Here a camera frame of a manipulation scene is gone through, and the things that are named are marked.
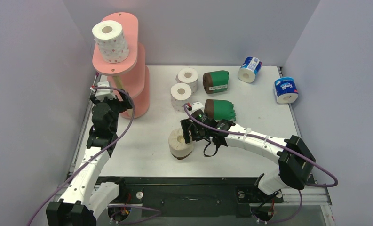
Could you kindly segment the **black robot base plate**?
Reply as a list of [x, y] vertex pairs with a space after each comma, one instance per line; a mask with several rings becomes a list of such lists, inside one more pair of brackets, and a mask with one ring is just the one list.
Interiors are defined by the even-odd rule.
[[250, 217], [259, 207], [266, 211], [271, 204], [282, 203], [256, 187], [256, 178], [176, 178], [100, 176], [104, 182], [119, 185], [113, 204], [140, 204], [161, 211], [162, 217]]

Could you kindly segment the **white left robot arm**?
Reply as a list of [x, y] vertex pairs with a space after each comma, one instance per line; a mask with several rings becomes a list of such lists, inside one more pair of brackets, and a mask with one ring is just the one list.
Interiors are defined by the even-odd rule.
[[93, 192], [103, 166], [111, 157], [118, 140], [119, 115], [134, 108], [132, 99], [121, 94], [105, 97], [92, 94], [92, 126], [79, 168], [70, 176], [68, 188], [56, 202], [50, 202], [46, 216], [50, 226], [95, 226], [111, 200], [122, 202], [127, 189], [114, 182], [104, 183]]

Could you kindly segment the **cream brown paper roll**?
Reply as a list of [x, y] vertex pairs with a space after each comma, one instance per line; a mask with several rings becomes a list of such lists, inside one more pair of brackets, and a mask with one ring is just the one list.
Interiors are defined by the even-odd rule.
[[194, 149], [193, 143], [186, 143], [181, 128], [174, 129], [170, 133], [168, 144], [170, 153], [178, 160], [188, 157]]

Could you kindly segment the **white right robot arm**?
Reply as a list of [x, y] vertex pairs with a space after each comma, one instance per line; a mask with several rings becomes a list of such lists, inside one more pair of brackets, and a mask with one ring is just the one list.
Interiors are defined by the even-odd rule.
[[202, 110], [195, 111], [180, 123], [187, 144], [206, 140], [214, 143], [216, 148], [225, 146], [244, 149], [277, 164], [275, 170], [262, 173], [252, 188], [252, 195], [258, 201], [266, 200], [285, 187], [302, 190], [307, 185], [316, 160], [298, 136], [267, 136], [233, 121], [216, 121]]

